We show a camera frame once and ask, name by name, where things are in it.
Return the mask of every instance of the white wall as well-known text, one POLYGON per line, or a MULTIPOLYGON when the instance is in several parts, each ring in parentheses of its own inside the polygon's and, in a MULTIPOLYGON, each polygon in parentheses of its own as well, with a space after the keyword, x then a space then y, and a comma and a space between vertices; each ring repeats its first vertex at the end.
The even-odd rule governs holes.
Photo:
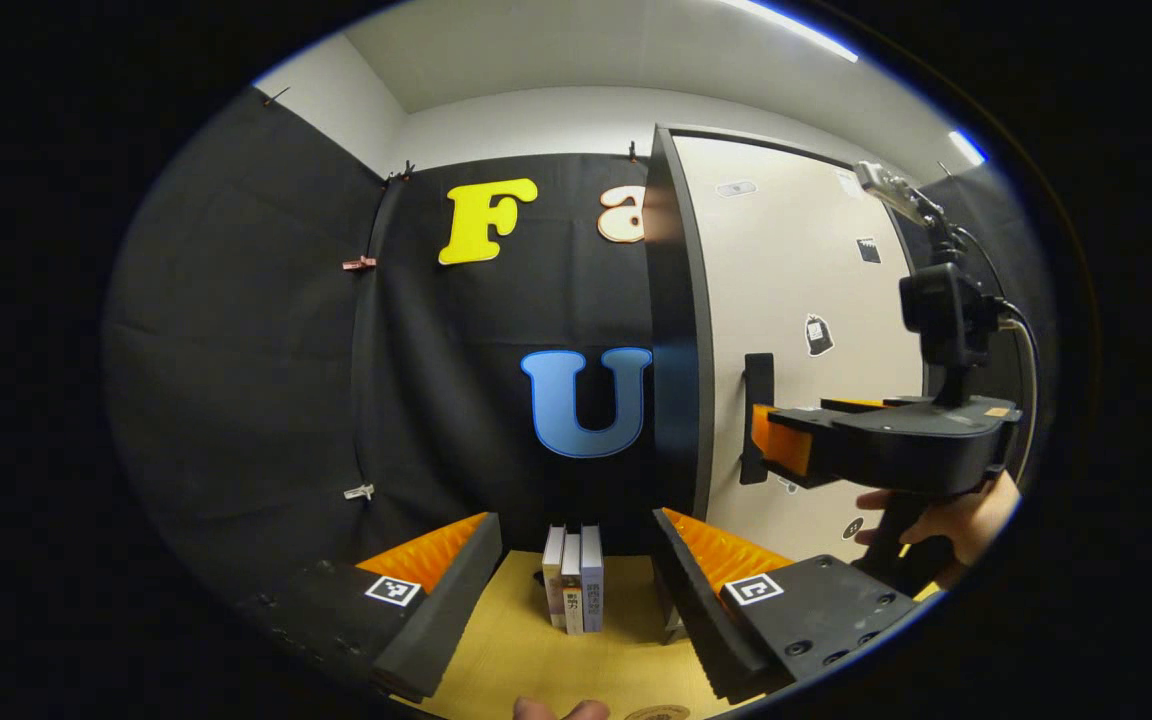
POLYGON ((381 177, 402 169, 391 164, 391 145, 407 113, 358 51, 342 35, 285 60, 252 82, 265 94, 331 137, 381 177))
MULTIPOLYGON (((435 168, 507 156, 550 152, 652 152, 657 123, 708 126, 788 141, 855 161, 877 156, 823 129, 714 97, 647 88, 541 88, 475 97, 408 115, 388 167, 435 168)), ((914 179, 895 164, 884 167, 914 179)))

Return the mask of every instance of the white door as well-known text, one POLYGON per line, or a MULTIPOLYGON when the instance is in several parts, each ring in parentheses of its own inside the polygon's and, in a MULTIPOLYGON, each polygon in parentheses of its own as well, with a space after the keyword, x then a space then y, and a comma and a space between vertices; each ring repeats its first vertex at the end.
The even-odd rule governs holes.
POLYGON ((836 165, 741 142, 676 136, 675 143, 713 323, 707 521, 790 560, 859 558, 864 547, 846 530, 857 518, 877 526, 879 511, 855 507, 867 488, 846 480, 796 488, 773 473, 741 486, 741 372, 746 353, 772 353, 780 407, 922 395, 918 336, 901 320, 897 282, 909 265, 895 225, 855 173, 836 165), (820 321, 809 328, 809 316, 820 321))

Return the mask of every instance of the human hand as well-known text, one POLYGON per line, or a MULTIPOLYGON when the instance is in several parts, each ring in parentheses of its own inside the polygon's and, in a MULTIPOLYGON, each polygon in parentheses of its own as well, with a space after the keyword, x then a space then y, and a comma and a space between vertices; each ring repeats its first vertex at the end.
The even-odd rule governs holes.
MULTIPOLYGON (((856 498, 856 507, 862 510, 884 510, 890 498, 892 492, 886 488, 867 492, 856 498)), ((901 535, 900 541, 916 544, 932 536, 950 538, 950 543, 954 544, 954 559, 958 566, 946 575, 948 583, 937 579, 937 584, 947 588, 947 584, 957 578, 961 570, 980 559, 993 538, 1005 528, 1018 502, 1020 491, 1005 470, 980 492, 955 498, 954 502, 929 507, 918 521, 901 535)), ((877 530, 861 530, 856 533, 856 541, 870 544, 876 533, 877 530)))
MULTIPOLYGON (((612 708, 605 703, 597 700, 582 700, 579 705, 573 707, 563 720, 607 720, 612 715, 612 708)), ((543 702, 531 700, 531 698, 520 697, 513 703, 513 720, 558 720, 554 711, 543 702)))

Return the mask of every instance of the white ceiling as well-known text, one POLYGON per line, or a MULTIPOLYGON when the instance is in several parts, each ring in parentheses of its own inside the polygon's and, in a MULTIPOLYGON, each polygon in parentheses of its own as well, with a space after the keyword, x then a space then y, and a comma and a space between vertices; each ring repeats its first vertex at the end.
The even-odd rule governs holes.
POLYGON ((344 35, 408 113, 531 88, 659 88, 794 118, 923 181, 942 176, 937 161, 968 167, 954 126, 873 61, 717 0, 408 0, 344 35))

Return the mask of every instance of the yellow letter f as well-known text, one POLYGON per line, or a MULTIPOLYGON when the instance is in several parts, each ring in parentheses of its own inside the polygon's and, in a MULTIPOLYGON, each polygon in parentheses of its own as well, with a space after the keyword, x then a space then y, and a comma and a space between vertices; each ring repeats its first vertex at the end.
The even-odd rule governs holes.
POLYGON ((499 243, 488 240, 488 225, 494 225, 502 236, 513 233, 518 223, 518 204, 514 199, 535 200, 536 183, 530 179, 513 179, 462 184, 453 187, 447 196, 456 205, 452 209, 452 241, 439 251, 439 264, 476 263, 500 255, 499 243), (492 199, 498 195, 506 197, 493 207, 492 199))

